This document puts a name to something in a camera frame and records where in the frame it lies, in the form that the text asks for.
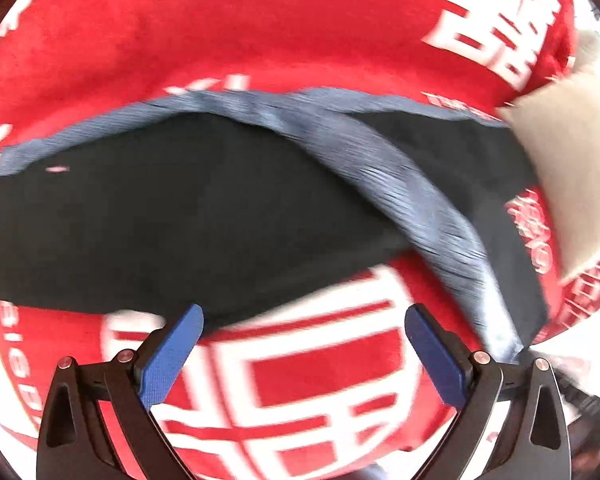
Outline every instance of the metal screw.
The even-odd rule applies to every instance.
[[[116,359],[121,363],[128,363],[129,361],[131,361],[131,359],[134,358],[134,355],[135,352],[127,348],[126,350],[121,350],[120,352],[118,352]]]
[[[72,362],[74,362],[74,360],[66,355],[58,361],[58,368],[61,370],[66,370],[69,366],[71,366]]]
[[[485,365],[491,362],[491,356],[487,352],[479,351],[474,354],[474,360],[479,365]]]
[[[536,359],[536,366],[540,368],[543,372],[545,372],[549,369],[549,361],[542,358]]]

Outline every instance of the beige object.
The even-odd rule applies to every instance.
[[[563,282],[600,260],[600,37],[581,32],[574,73],[501,108],[538,172]]]

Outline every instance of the gray waistband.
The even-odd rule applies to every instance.
[[[393,96],[316,89],[291,95],[195,91],[137,103],[70,126],[54,136],[5,148],[0,176],[71,146],[155,123],[183,112],[210,112],[263,126],[301,146],[356,187],[412,241],[456,299],[484,347],[499,361],[522,349],[486,250],[471,223],[415,163],[374,129],[343,112],[403,110],[445,120],[465,112]],[[500,126],[497,121],[484,121]]]

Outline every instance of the blue rubber fingertip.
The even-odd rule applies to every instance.
[[[404,330],[442,402],[460,410],[466,403],[467,387],[462,368],[416,308],[407,310]]]
[[[203,325],[202,309],[196,304],[191,305],[144,367],[138,395],[147,410],[167,398],[180,370],[200,339]]]

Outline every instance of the black fabric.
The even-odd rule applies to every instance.
[[[474,224],[523,344],[546,322],[504,204],[537,179],[505,128],[352,114],[407,153]],[[64,166],[68,171],[49,173]],[[256,126],[182,114],[0,177],[0,300],[168,320],[205,331],[386,262],[408,240],[351,187]]]
[[[476,121],[404,112],[356,114],[420,167],[472,223],[487,251],[520,340],[530,345],[548,320],[538,275],[505,204],[538,178],[512,131]]]

